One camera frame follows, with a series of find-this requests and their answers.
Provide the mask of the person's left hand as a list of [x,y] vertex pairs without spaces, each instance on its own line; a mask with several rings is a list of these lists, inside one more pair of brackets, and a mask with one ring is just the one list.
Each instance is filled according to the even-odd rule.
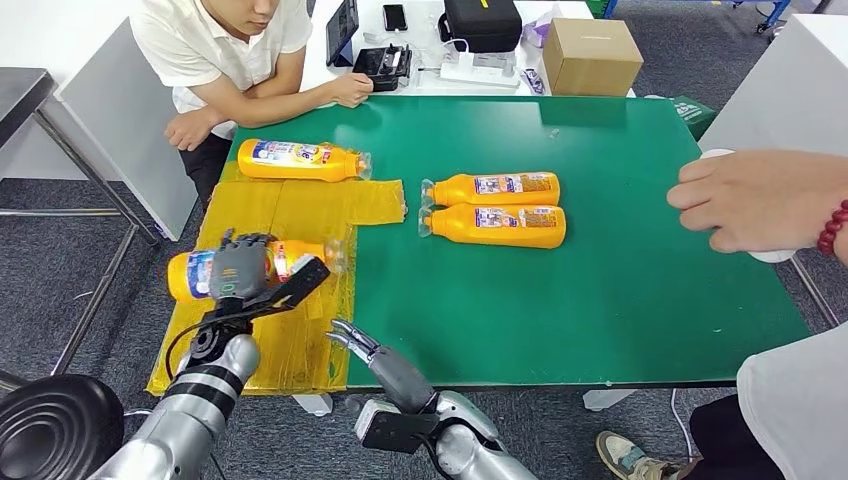
[[165,127],[164,136],[168,142],[180,151],[193,151],[221,123],[218,113],[204,107],[177,114]]

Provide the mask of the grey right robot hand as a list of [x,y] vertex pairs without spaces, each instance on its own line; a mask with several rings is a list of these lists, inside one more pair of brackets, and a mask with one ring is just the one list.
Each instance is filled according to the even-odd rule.
[[334,319],[331,325],[332,330],[326,336],[343,345],[367,366],[387,399],[402,413],[435,412],[436,391],[403,355],[345,320]]

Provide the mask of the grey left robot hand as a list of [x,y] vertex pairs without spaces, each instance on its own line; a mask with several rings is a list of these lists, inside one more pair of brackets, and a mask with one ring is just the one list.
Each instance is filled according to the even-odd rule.
[[209,283],[210,296],[250,299],[270,282],[268,247],[276,238],[267,233],[234,235],[227,229],[214,251]]

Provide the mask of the person's right hand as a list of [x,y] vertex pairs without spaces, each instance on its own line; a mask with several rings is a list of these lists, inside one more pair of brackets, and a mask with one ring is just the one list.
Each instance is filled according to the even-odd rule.
[[347,73],[329,83],[330,100],[338,105],[355,108],[374,91],[373,81],[362,73]]

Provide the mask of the person's hand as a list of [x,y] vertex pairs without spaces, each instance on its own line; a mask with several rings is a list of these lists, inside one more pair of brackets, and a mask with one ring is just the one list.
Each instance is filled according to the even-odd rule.
[[712,232],[713,250],[767,252],[814,246],[846,191],[842,157],[740,150],[686,164],[667,201],[684,228]]

